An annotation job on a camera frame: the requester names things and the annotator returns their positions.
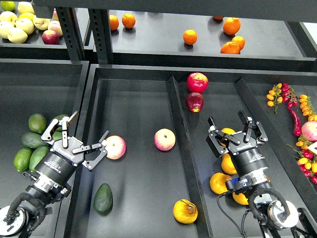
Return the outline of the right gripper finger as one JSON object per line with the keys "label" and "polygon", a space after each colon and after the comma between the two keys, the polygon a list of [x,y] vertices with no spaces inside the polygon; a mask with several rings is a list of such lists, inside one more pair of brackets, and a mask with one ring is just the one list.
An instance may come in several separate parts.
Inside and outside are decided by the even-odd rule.
{"label": "right gripper finger", "polygon": [[252,117],[247,116],[243,110],[238,112],[238,116],[244,125],[243,142],[251,141],[252,132],[256,136],[257,144],[264,144],[268,142],[268,137],[260,121],[255,121]]}
{"label": "right gripper finger", "polygon": [[236,147],[241,145],[241,141],[233,135],[229,135],[228,133],[224,133],[219,130],[212,117],[208,118],[208,123],[210,127],[208,129],[209,133],[206,138],[206,142],[214,155],[219,158],[229,152],[237,152]]}

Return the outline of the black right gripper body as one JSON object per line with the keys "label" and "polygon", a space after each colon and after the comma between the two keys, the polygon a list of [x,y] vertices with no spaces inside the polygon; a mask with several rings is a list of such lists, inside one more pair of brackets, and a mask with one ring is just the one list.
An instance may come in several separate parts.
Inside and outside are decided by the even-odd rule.
{"label": "black right gripper body", "polygon": [[233,142],[228,144],[228,151],[238,176],[242,177],[253,171],[268,168],[267,161],[254,138],[251,137],[248,142],[245,142],[245,135],[241,131],[231,136],[240,141],[239,145]]}

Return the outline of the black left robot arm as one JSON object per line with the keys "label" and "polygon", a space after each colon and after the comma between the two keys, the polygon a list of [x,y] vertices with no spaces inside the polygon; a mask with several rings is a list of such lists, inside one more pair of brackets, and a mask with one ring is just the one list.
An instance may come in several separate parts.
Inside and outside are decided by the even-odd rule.
{"label": "black left robot arm", "polygon": [[69,117],[53,119],[41,135],[41,140],[49,145],[48,153],[36,165],[36,176],[27,178],[34,183],[19,194],[11,205],[0,210],[0,236],[28,238],[52,213],[50,204],[61,201],[71,192],[69,179],[80,165],[92,171],[107,155],[106,131],[101,139],[92,145],[84,145],[74,136],[69,136],[68,127],[78,116],[74,112]]}

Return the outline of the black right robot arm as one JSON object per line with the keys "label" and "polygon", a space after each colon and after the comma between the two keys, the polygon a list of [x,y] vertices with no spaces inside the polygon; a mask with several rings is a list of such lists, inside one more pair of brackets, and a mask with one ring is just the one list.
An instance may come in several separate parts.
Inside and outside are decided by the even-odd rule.
{"label": "black right robot arm", "polygon": [[295,238],[315,238],[317,229],[303,208],[296,208],[276,191],[265,175],[267,161],[259,145],[268,141],[261,122],[238,113],[244,125],[242,131],[228,134],[222,132],[209,117],[206,141],[216,157],[229,155],[237,172],[236,178],[225,179],[225,191],[218,197],[228,194],[243,194],[248,200],[247,213],[251,212],[258,221],[264,238],[278,238],[279,231],[289,229]]}

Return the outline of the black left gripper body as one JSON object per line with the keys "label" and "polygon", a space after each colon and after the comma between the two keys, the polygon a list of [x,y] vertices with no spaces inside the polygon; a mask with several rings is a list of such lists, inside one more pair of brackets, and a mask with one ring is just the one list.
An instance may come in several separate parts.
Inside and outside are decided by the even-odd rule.
{"label": "black left gripper body", "polygon": [[83,146],[83,142],[75,137],[70,137],[68,147],[63,148],[62,140],[57,140],[52,145],[44,158],[36,165],[35,171],[50,178],[57,184],[66,184],[77,167],[84,161],[82,153],[73,154],[74,149]]}

